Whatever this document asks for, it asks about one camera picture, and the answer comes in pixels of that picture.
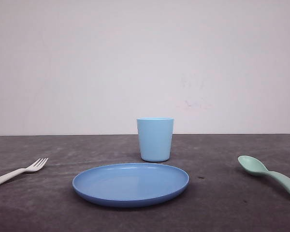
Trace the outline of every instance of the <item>white fork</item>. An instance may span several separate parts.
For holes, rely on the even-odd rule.
[[[15,177],[19,174],[33,173],[33,172],[40,170],[46,164],[47,160],[48,160],[48,158],[38,159],[37,161],[35,161],[32,165],[30,165],[27,168],[20,168],[20,169],[17,169],[15,171],[12,171],[8,174],[0,176],[0,184],[2,184],[3,182],[5,182],[9,179],[12,179],[13,177]]]

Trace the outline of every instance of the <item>plastic spoon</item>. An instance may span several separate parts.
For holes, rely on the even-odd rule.
[[[264,164],[251,156],[239,156],[238,161],[242,167],[251,175],[268,175],[277,180],[290,193],[290,178],[274,171],[269,171]]]

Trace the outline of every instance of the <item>fork handle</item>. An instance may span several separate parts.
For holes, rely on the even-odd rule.
[[[5,182],[9,179],[12,179],[13,177],[15,177],[21,173],[24,173],[25,170],[26,170],[25,168],[20,168],[20,169],[17,169],[15,171],[12,171],[10,173],[7,173],[5,175],[0,176],[0,184],[2,184],[3,182]]]

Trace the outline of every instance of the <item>spoon handle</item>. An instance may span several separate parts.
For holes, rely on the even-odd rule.
[[[274,171],[269,171],[267,173],[269,176],[277,180],[287,191],[290,193],[290,178]]]

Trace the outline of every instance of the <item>spoon bowl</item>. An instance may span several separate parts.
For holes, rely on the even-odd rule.
[[[265,175],[269,171],[261,161],[254,157],[239,156],[237,159],[245,171],[251,175],[261,176]]]

